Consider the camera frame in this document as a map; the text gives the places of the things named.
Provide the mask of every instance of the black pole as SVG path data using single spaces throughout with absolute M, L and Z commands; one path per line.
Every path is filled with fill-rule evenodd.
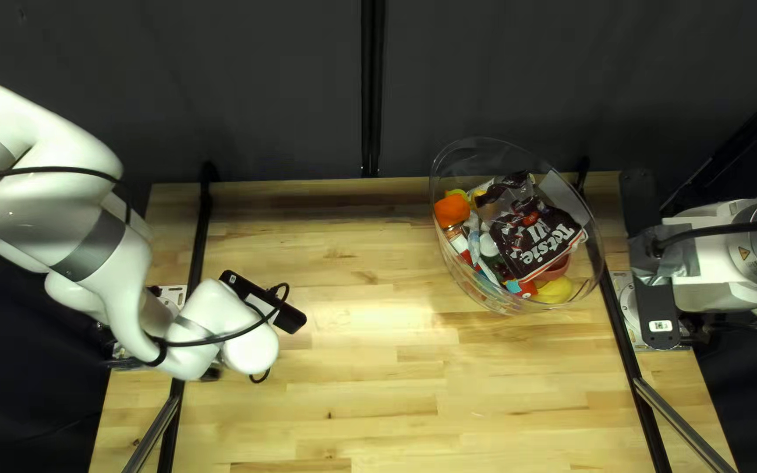
M 361 176 L 379 175 L 386 0 L 361 1 Z
M 218 181 L 218 171 L 211 162 L 206 162 L 200 170 L 200 207 L 198 211 L 198 226 L 195 230 L 195 246 L 192 250 L 192 264 L 188 271 L 188 286 L 186 300 L 192 291 L 200 284 L 204 272 L 204 253 L 206 252 L 206 235 L 209 232 L 209 218 L 212 216 L 212 195 L 209 193 L 209 183 Z M 169 397 L 176 396 L 177 412 L 174 419 L 163 433 L 163 446 L 160 447 L 160 462 L 157 473 L 171 473 L 174 467 L 174 451 L 177 446 L 177 430 L 180 427 L 180 413 L 183 410 L 183 392 L 186 382 L 174 379 L 171 381 Z
M 585 179 L 591 167 L 589 156 L 583 156 L 578 164 L 578 177 L 574 188 L 578 189 L 580 195 L 585 199 Z M 586 251 L 594 252 L 595 256 L 603 258 L 603 255 L 597 255 L 597 247 L 586 245 Z M 612 277 L 609 275 L 609 268 L 603 263 L 601 270 L 601 294 L 606 306 L 606 313 L 609 315 L 609 322 L 612 324 L 612 332 L 615 335 L 615 343 L 618 346 L 618 352 L 621 354 L 621 361 L 624 365 L 626 381 L 630 386 L 630 394 L 633 395 L 633 402 L 636 405 L 636 414 L 638 421 L 642 425 L 644 439 L 647 441 L 647 451 L 650 452 L 650 458 L 653 460 L 653 468 L 657 473 L 671 473 L 670 462 L 668 461 L 668 452 L 665 450 L 665 444 L 662 442 L 662 435 L 658 431 L 656 415 L 651 407 L 636 390 L 636 380 L 641 379 L 641 369 L 638 367 L 638 359 L 630 343 L 630 336 L 624 327 L 624 318 L 621 313 L 621 307 L 618 304 L 618 298 L 615 294 L 615 288 L 612 284 Z

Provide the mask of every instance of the clear glass bowl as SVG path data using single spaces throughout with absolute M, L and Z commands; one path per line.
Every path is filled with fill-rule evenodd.
M 468 190 L 492 177 L 505 176 L 519 171 L 529 171 L 535 181 L 537 195 L 546 205 L 567 211 L 574 220 L 583 225 L 586 240 L 569 254 L 569 264 L 564 273 L 552 273 L 560 279 L 556 297 L 534 296 L 525 299 L 510 294 L 503 286 L 472 269 L 452 247 L 433 215 L 434 204 L 445 197 L 447 190 Z M 443 259 L 457 284 L 481 306 L 500 314 L 519 315 L 529 311 L 553 309 L 571 305 L 587 296 L 600 280 L 604 269 L 601 234 L 588 205 L 572 185 L 550 164 L 519 146 L 486 137 L 464 138 L 446 146 L 437 155 L 432 166 L 429 191 L 432 215 Z M 534 279 L 544 288 L 548 281 Z

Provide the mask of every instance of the qr code label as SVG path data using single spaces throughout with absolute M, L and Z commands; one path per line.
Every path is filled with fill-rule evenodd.
M 670 321 L 650 321 L 648 326 L 651 332 L 670 332 L 674 329 Z

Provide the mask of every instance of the wooden table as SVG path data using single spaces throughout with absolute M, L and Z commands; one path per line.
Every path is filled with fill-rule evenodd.
M 610 268 L 626 269 L 616 173 L 591 174 L 586 191 Z M 287 281 L 309 321 L 281 333 L 265 383 L 226 372 L 186 384 L 174 471 L 653 469 L 600 291 L 524 317 L 483 311 L 447 274 L 426 178 L 214 184 L 212 194 L 204 277 Z M 149 284 L 185 284 L 197 197 L 196 184 L 154 186 Z M 639 360 L 729 455 L 693 353 Z M 112 374 L 91 471 L 122 468 L 169 384 L 157 371 Z M 675 471 L 703 470 L 663 436 Z

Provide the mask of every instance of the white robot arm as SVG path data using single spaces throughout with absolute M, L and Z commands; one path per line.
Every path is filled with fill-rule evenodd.
M 119 159 L 97 138 L 0 87 L 0 171 L 36 166 L 92 169 L 118 179 Z M 111 193 L 105 178 L 78 173 L 27 173 L 0 180 L 0 255 L 36 273 L 58 302 L 108 324 L 120 344 L 143 362 L 182 379 L 199 378 L 219 355 L 245 374 L 267 370 L 279 351 L 268 323 L 218 344 L 161 347 L 141 317 L 162 319 L 152 333 L 168 342 L 235 332 L 260 317 L 220 281 L 195 289 L 176 318 L 144 289 L 151 266 L 147 224 Z

